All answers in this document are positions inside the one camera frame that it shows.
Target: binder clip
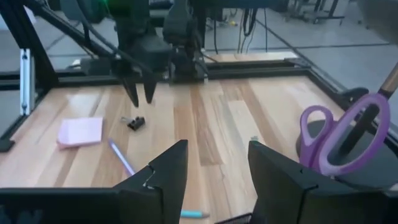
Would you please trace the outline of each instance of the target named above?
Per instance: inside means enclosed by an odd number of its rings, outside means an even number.
[[[142,125],[145,124],[144,117],[136,117],[135,119],[122,117],[121,121],[127,123],[127,127],[131,128],[133,131],[137,131]]]

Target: gray floor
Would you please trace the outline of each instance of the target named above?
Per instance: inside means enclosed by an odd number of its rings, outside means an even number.
[[[263,52],[266,46],[269,51],[294,50],[313,63],[319,72],[329,75],[336,85],[343,88],[365,86],[376,91],[397,62],[398,47],[389,45],[372,30],[358,24],[361,15],[355,4],[350,4],[345,14],[342,25],[339,25],[340,21],[308,24],[294,19],[286,22],[283,15],[267,10],[267,44],[265,29],[257,24],[249,51]],[[263,11],[259,11],[257,19],[264,23]],[[239,23],[240,15],[234,20]],[[111,21],[103,21],[95,27],[110,42],[117,44]],[[65,68],[75,59],[87,57],[74,41],[40,18],[35,28],[55,68]],[[238,27],[217,28],[218,50],[234,52],[238,34]],[[205,48],[214,51],[213,31],[206,33]],[[0,49],[0,70],[18,69],[19,50],[9,32],[0,32]],[[0,116],[0,133],[17,118],[18,101],[18,92],[0,92],[0,102],[9,105]],[[398,114],[397,95],[391,99],[391,108],[392,122],[398,124],[398,116],[394,116]]]

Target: pink sticky note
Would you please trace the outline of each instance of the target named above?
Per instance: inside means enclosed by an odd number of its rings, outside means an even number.
[[[64,119],[58,132],[60,149],[101,142],[103,118]]]

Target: purple scissors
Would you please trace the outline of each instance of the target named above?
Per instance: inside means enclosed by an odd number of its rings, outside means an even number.
[[[329,163],[328,155],[350,125],[355,116],[369,105],[376,105],[379,108],[380,123],[374,139],[367,149],[355,160],[335,166]],[[325,115],[325,124],[315,138],[308,132],[308,117],[315,111],[321,111]],[[390,107],[387,99],[378,94],[367,94],[351,106],[344,115],[334,121],[331,111],[323,106],[310,106],[304,110],[300,118],[301,130],[301,151],[300,163],[323,175],[335,176],[353,172],[361,168],[370,160],[377,150],[382,146],[387,136],[390,125]]]

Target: wooden table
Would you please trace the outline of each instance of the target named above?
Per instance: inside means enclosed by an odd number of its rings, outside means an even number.
[[[218,55],[217,60],[276,60],[291,53]],[[140,102],[145,102],[142,85]],[[204,210],[214,223],[250,212],[256,201],[248,167],[248,142],[260,142],[297,161],[299,117],[310,105],[342,110],[306,77],[253,78],[157,87],[151,105],[133,107],[121,86],[53,89],[15,133],[16,145],[0,155],[0,187],[111,187],[126,178],[108,147],[113,138],[135,170],[179,139],[189,140],[184,209]],[[60,151],[57,132],[64,118],[103,116],[103,142]],[[144,116],[133,132],[122,116]],[[321,119],[315,114],[312,120]]]

